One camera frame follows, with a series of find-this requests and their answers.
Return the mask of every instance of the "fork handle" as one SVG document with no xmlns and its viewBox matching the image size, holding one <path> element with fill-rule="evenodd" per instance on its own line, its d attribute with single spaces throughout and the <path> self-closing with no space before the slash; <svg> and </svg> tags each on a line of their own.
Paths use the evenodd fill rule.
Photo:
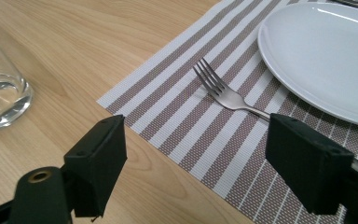
<svg viewBox="0 0 358 224">
<path fill-rule="evenodd" d="M 244 106 L 243 109 L 252 112 L 253 114 L 260 117 L 261 119 L 265 120 L 266 122 L 269 122 L 269 113 L 266 113 L 264 111 L 258 110 L 250 106 Z"/>
</svg>

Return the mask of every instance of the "fork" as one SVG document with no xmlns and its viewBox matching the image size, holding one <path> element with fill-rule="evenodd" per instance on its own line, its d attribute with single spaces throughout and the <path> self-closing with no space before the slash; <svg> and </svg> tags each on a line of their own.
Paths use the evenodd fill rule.
<svg viewBox="0 0 358 224">
<path fill-rule="evenodd" d="M 248 110 L 261 119 L 269 121 L 268 113 L 247 105 L 244 99 L 215 73 L 205 59 L 202 58 L 199 60 L 196 65 L 193 66 L 193 69 L 202 82 L 202 85 L 217 103 L 231 110 Z"/>
</svg>

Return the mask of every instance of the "wooden table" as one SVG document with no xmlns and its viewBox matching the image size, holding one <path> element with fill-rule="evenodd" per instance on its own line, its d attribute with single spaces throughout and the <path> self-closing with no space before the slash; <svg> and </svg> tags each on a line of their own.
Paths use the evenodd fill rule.
<svg viewBox="0 0 358 224">
<path fill-rule="evenodd" d="M 0 0 L 0 46 L 34 88 L 31 108 L 0 129 L 0 204 L 22 175 L 61 167 L 110 116 L 96 100 L 217 2 Z M 128 128 L 126 140 L 129 159 L 96 223 L 252 223 Z"/>
</svg>

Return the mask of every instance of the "striped placemat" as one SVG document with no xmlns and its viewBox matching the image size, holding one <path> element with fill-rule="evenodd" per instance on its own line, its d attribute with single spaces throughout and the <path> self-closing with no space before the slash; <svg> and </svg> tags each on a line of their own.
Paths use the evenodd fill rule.
<svg viewBox="0 0 358 224">
<path fill-rule="evenodd" d="M 249 105 L 303 120 L 356 154 L 358 125 L 336 119 L 287 90 L 267 69 L 256 38 L 260 22 L 306 1 L 222 1 L 98 103 L 256 223 L 341 223 L 310 215 L 265 160 L 268 124 L 217 104 L 192 66 L 204 57 Z"/>
</svg>

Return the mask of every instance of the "plate rim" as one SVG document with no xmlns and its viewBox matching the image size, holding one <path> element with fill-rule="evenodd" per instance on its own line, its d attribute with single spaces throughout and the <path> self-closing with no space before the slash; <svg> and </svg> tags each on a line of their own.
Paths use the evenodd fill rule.
<svg viewBox="0 0 358 224">
<path fill-rule="evenodd" d="M 334 4 L 334 3 L 319 3 L 319 2 L 297 3 L 297 4 L 291 4 L 286 7 L 280 8 L 279 10 L 276 10 L 276 11 L 270 13 L 269 15 L 267 15 L 267 17 L 261 22 L 261 24 L 259 26 L 258 33 L 257 33 L 257 45 L 258 45 L 260 54 L 262 56 L 264 63 L 268 67 L 269 71 L 271 71 L 272 75 L 275 76 L 283 84 L 283 86 L 285 86 L 294 95 L 298 96 L 299 98 L 301 98 L 308 104 L 315 106 L 316 108 L 322 110 L 323 112 L 325 112 L 335 118 L 343 119 L 348 122 L 358 124 L 358 113 L 353 113 L 352 111 L 345 110 L 345 109 L 337 107 L 335 105 L 327 105 L 326 103 L 323 103 L 323 101 L 320 101 L 319 103 L 314 102 L 315 101 L 314 98 L 316 98 L 316 97 L 309 97 L 307 94 L 304 94 L 301 91 L 297 90 L 296 87 L 293 87 L 293 83 L 292 83 L 292 85 L 290 85 L 291 83 L 288 83 L 287 79 L 283 78 L 283 77 L 290 77 L 290 76 L 287 76 L 287 75 L 282 76 L 276 71 L 277 66 L 273 65 L 273 63 L 271 62 L 273 60 L 269 59 L 269 56 L 268 56 L 268 54 L 270 54 L 270 50 L 268 50 L 267 45 L 264 45 L 262 43 L 262 41 L 265 40 L 265 38 L 264 39 L 262 38 L 262 35 L 265 33 L 264 32 L 265 29 L 263 29 L 263 28 L 265 28 L 266 23 L 270 20 L 270 18 L 273 17 L 274 15 L 276 15 L 279 11 L 287 10 L 289 7 L 303 7 L 303 6 L 315 7 L 317 5 L 318 6 L 327 6 L 328 5 L 329 7 L 338 7 L 338 8 L 344 7 L 344 8 L 346 8 L 346 10 L 352 10 L 354 13 L 358 13 L 358 8 L 355 8 L 355 7 L 349 7 L 349 6 L 344 6 L 344 5 L 340 5 L 340 4 Z"/>
</svg>

